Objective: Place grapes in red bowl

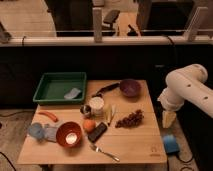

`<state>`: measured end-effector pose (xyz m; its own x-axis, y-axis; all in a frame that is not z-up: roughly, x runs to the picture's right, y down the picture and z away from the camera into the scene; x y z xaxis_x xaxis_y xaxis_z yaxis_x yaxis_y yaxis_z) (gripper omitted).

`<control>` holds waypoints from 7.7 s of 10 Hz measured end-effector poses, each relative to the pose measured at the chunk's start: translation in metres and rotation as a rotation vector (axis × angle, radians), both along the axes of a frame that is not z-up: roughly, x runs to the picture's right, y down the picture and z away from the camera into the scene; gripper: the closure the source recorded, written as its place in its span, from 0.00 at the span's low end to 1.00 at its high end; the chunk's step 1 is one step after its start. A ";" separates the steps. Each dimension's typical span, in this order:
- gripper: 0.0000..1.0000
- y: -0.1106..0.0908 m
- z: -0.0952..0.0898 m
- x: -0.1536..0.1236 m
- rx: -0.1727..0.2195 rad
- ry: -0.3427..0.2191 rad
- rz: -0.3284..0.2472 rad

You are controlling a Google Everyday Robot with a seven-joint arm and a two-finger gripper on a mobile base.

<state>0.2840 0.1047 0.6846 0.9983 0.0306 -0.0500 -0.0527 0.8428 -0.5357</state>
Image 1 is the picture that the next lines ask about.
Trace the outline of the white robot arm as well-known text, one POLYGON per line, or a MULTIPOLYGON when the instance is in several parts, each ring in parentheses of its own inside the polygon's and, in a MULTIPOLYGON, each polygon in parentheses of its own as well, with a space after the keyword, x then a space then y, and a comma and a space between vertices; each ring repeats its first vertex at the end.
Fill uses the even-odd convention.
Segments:
POLYGON ((165 78, 167 87, 157 100, 163 107, 162 126, 169 128, 176 112, 189 101, 213 118, 213 90, 205 85, 208 72, 201 64, 191 64, 169 72, 165 78))

